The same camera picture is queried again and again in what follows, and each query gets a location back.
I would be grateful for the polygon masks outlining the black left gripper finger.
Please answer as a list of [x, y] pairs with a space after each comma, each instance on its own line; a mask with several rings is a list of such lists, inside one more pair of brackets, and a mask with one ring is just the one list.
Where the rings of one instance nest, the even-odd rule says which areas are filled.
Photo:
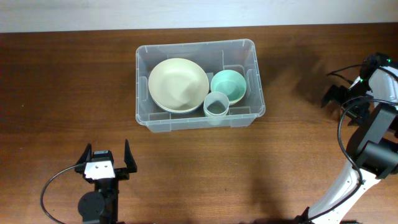
[[79, 160], [76, 162], [76, 165], [84, 164], [84, 163], [91, 161], [91, 155], [92, 155], [92, 148], [91, 148], [91, 144], [88, 143], [85, 147], [83, 154], [80, 156]]
[[124, 146], [124, 163], [126, 164], [126, 168], [129, 173], [137, 172], [137, 164], [132, 156], [129, 141], [127, 139], [125, 140]]

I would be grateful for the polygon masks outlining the mint green bowl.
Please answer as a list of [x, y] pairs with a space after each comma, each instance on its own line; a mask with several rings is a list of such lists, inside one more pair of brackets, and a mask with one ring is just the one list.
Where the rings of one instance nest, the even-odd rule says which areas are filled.
[[222, 70], [213, 77], [210, 89], [212, 92], [222, 92], [228, 97], [230, 94], [246, 94], [247, 83], [239, 72]]

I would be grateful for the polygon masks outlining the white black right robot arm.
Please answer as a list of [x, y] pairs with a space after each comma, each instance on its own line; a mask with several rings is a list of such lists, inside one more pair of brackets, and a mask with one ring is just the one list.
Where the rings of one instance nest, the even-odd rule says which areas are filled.
[[382, 53], [366, 57], [359, 76], [350, 86], [333, 85], [322, 98], [322, 106], [333, 101], [358, 125], [347, 144], [337, 139], [346, 158], [345, 166], [314, 205], [295, 217], [295, 223], [342, 223], [360, 197], [388, 175], [397, 174], [397, 143], [384, 137], [397, 134], [397, 62]]

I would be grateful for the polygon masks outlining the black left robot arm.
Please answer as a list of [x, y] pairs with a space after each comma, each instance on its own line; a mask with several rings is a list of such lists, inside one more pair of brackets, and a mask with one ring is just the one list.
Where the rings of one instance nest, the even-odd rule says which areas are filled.
[[94, 185], [94, 190], [84, 194], [78, 202], [83, 223], [119, 223], [119, 182], [129, 180], [129, 175], [137, 172], [128, 140], [124, 142], [124, 163], [125, 167], [115, 168], [110, 150], [93, 151], [91, 144], [87, 144], [75, 168], [76, 173]]

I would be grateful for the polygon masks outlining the grey translucent cup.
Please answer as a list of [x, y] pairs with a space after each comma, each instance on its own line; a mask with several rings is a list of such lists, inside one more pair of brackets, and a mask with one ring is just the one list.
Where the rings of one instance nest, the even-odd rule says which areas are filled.
[[212, 113], [222, 113], [225, 110], [229, 110], [229, 99], [222, 92], [211, 92], [206, 96], [203, 102], [203, 110], [204, 109]]

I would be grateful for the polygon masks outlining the mint green cup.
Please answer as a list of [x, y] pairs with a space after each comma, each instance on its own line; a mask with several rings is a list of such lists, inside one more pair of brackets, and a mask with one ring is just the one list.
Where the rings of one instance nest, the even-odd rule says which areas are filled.
[[224, 121], [224, 116], [207, 116], [207, 122], [212, 126], [218, 126]]

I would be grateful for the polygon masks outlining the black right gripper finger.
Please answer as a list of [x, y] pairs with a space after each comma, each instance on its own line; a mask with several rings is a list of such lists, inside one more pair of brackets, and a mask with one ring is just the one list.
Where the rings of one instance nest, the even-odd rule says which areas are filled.
[[342, 105], [347, 101], [349, 95], [349, 89], [343, 85], [336, 86], [332, 85], [325, 93], [321, 100], [321, 107], [325, 107], [329, 102], [334, 101], [335, 103]]
[[370, 115], [370, 103], [365, 101], [346, 101], [340, 104], [342, 112], [349, 106], [353, 105], [346, 113], [346, 117], [350, 118], [348, 126], [360, 126]]

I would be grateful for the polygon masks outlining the cream cup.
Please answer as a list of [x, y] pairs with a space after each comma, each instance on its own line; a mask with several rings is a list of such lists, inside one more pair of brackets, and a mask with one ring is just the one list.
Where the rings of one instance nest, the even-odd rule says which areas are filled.
[[219, 117], [219, 116], [226, 116], [228, 110], [223, 111], [222, 113], [212, 113], [208, 111], [207, 109], [204, 109], [205, 116], [206, 117]]

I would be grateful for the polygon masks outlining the beige bowl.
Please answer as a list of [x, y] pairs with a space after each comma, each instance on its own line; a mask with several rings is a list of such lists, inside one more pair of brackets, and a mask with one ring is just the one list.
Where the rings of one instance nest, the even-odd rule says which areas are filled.
[[167, 95], [206, 98], [210, 86], [205, 71], [198, 64], [184, 58], [170, 58], [151, 71], [148, 88], [152, 98]]
[[204, 103], [204, 98], [198, 98], [193, 95], [167, 95], [166, 97], [156, 96], [152, 99], [156, 105], [164, 111], [175, 114], [192, 113], [199, 109], [199, 107]]

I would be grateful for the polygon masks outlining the yellow bowl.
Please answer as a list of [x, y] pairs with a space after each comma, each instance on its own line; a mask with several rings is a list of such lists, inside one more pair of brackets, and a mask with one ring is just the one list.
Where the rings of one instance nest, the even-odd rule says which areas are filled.
[[237, 102], [239, 102], [240, 100], [242, 100], [244, 97], [244, 94], [230, 94], [228, 95], [228, 99], [229, 99], [229, 105], [234, 105]]

